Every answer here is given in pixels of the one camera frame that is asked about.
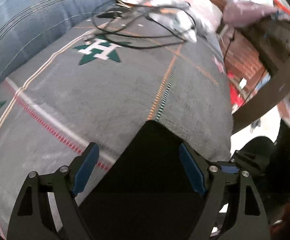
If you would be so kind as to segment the black pants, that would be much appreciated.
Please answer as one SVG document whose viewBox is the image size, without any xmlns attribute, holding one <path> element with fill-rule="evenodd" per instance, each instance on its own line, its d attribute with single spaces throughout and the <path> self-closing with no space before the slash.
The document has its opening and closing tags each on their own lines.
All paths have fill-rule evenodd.
<svg viewBox="0 0 290 240">
<path fill-rule="evenodd" d="M 189 147 L 147 121 L 79 210 L 93 239 L 188 239 L 206 190 Z"/>
</svg>

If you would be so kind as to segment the grey patterned bed sheet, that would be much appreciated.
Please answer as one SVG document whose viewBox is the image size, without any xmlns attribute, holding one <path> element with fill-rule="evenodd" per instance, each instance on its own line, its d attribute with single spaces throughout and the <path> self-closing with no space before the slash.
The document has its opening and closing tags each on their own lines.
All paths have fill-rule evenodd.
<svg viewBox="0 0 290 240">
<path fill-rule="evenodd" d="M 90 23 L 74 27 L 0 83 L 1 236 L 29 172 L 54 172 L 96 142 L 100 159 L 81 202 L 148 120 L 209 160 L 230 157 L 233 119 L 215 33 L 174 45 L 141 19 L 125 30 L 137 36 L 130 48 L 94 33 Z"/>
</svg>

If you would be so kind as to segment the dark wooden chair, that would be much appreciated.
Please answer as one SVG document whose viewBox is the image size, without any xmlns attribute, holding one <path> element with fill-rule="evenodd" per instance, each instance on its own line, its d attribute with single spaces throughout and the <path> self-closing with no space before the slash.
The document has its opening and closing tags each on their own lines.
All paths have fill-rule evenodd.
<svg viewBox="0 0 290 240">
<path fill-rule="evenodd" d="M 238 31 L 259 52 L 270 80 L 234 114 L 232 133 L 244 129 L 266 114 L 290 92 L 290 14 L 250 1 L 228 3 L 225 24 Z"/>
</svg>

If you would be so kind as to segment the pile of clothes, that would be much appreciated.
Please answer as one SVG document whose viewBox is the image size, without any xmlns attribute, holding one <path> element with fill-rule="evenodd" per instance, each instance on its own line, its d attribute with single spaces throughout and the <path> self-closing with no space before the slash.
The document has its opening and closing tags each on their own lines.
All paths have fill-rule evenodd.
<svg viewBox="0 0 290 240">
<path fill-rule="evenodd" d="M 138 12 L 146 12 L 151 20 L 182 35 L 185 40 L 197 42 L 197 35 L 216 33 L 222 12 L 210 0 L 118 0 L 131 4 Z"/>
</svg>

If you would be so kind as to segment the blue plaid pillow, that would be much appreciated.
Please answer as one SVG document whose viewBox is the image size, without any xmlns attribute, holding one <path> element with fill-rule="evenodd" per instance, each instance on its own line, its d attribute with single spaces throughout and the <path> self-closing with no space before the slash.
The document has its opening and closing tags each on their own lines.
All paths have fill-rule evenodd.
<svg viewBox="0 0 290 240">
<path fill-rule="evenodd" d="M 0 83 L 109 0 L 0 0 Z"/>
</svg>

